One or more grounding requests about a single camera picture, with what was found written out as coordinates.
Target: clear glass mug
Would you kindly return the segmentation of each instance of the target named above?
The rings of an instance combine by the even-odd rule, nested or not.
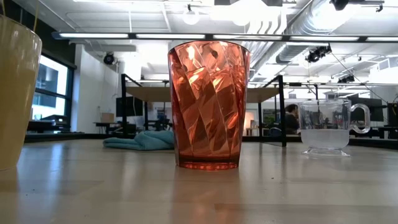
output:
[[[351,124],[351,112],[364,111],[364,129]],[[351,100],[310,100],[298,104],[301,139],[309,148],[304,154],[348,156],[341,149],[349,141],[349,131],[364,134],[370,130],[369,108],[361,103],[351,106]]]

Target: water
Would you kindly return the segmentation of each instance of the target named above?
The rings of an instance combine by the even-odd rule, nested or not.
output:
[[[304,144],[318,149],[341,149],[348,144],[349,130],[307,129],[301,130]]]

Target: yellow vase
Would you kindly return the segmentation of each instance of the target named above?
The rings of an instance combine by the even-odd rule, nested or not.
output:
[[[0,16],[0,170],[16,166],[32,107],[42,41]]]

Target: glass mug handle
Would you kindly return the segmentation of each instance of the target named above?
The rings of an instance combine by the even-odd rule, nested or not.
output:
[[[369,130],[371,129],[371,111],[369,110],[369,108],[366,105],[364,105],[362,103],[357,103],[351,107],[351,112],[353,112],[356,108],[361,108],[365,113],[365,128],[361,130],[355,124],[351,124],[350,128],[359,134],[368,133]]]

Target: wooden table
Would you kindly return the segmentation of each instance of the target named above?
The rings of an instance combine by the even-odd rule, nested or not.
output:
[[[146,102],[170,102],[170,87],[126,87],[126,92]],[[246,102],[262,103],[278,94],[278,88],[248,88]]]
[[[1,223],[397,223],[397,151],[304,150],[244,142],[238,169],[208,172],[102,140],[26,144],[0,172]]]

